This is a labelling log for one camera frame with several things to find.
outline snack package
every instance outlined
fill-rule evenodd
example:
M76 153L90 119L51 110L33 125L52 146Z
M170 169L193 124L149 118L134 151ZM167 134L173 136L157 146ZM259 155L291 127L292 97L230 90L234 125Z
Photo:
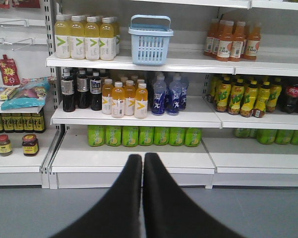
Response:
M2 57L3 59L0 59L0 72L3 84L6 86L19 85L20 81L14 59L8 59L7 55L2 55Z
M16 109L44 106L46 103L47 92L50 89L48 80L26 84L17 89L16 95L2 103L1 109Z
M12 0L13 7L40 8L39 0Z
M9 0L0 0L0 8L9 8Z

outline blue water bottle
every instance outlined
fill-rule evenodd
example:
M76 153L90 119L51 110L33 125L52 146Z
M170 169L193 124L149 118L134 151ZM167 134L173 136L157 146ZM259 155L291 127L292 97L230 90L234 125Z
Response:
M164 114L164 98L166 92L166 84L164 82L164 75L157 76L157 81L153 85L153 104L151 108L152 114L160 116Z
M176 73L173 76L173 81L169 86L170 102L167 107L167 113L171 116L179 114L180 96L182 93L182 83L180 74Z

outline white shelf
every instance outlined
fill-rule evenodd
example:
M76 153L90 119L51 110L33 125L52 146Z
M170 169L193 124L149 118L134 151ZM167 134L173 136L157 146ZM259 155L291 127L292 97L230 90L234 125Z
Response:
M47 129L44 133L36 133L39 141L39 152L36 156L24 156L22 137L26 133L8 133L13 153L0 156L0 185L41 185L40 168L53 144L55 129ZM24 177L30 179L21 183Z
M298 11L298 2L252 0L252 7Z
M95 112L90 108L75 109L66 113L62 109L62 102L54 112L51 122L55 124L82 124L82 125L142 125L142 126L181 126L181 127L214 127L220 128L221 122L214 114L207 102L201 97L189 96L187 108L180 111L177 116L165 113L162 116L154 116L148 111L145 119L137 119L134 116L124 116L115 119L111 115Z
M144 158L146 152L157 152L179 184L210 185L214 166L202 145L90 147L87 128L66 132L50 171L56 174L59 188L107 187L122 171L130 154Z

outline white shelf base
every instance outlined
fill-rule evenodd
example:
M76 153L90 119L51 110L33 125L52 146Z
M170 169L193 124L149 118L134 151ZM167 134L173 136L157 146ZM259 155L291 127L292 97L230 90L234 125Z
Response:
M56 176L54 188L110 187L122 171L130 154L157 152L179 185L211 185L214 166L202 145L90 147L87 129L71 129L51 164Z
M13 153L0 156L0 185L42 185L41 167L47 158L50 146L54 141L55 129L36 133L39 141L39 152L36 156L24 156L22 136L25 133L8 133Z

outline store shelf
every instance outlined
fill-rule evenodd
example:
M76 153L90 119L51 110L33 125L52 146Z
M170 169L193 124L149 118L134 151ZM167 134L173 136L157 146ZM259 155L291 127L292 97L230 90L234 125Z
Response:
M187 4L187 5L204 5L204 6L223 6L233 8L245 8L249 9L248 0L135 0L135 1L151 1L151 2L163 2L163 3L175 3L175 4Z
M202 145L90 147L87 127L66 132L50 171L56 176L58 188L109 187L130 154L140 154L144 158L146 152L157 152L180 185L211 184L214 166Z
M13 153L9 156L0 156L0 185L41 185L42 164L47 154L53 148L57 131L47 129L44 133L36 133L40 150L36 156L24 156L22 150L22 136L25 133L8 133Z
M251 6L298 11L298 2L252 0Z
M115 119L111 115L101 111L76 109L66 113L62 109L62 102L51 118L55 124L82 124L82 125L142 125L142 126L181 126L181 127L214 127L220 128L221 122L214 114L207 102L198 96L189 96L187 108L180 111L177 116L165 113L162 116L154 116L148 112L145 119L137 119L134 116L124 116Z
M213 185L298 186L298 146L262 145L231 134L203 138L216 167Z

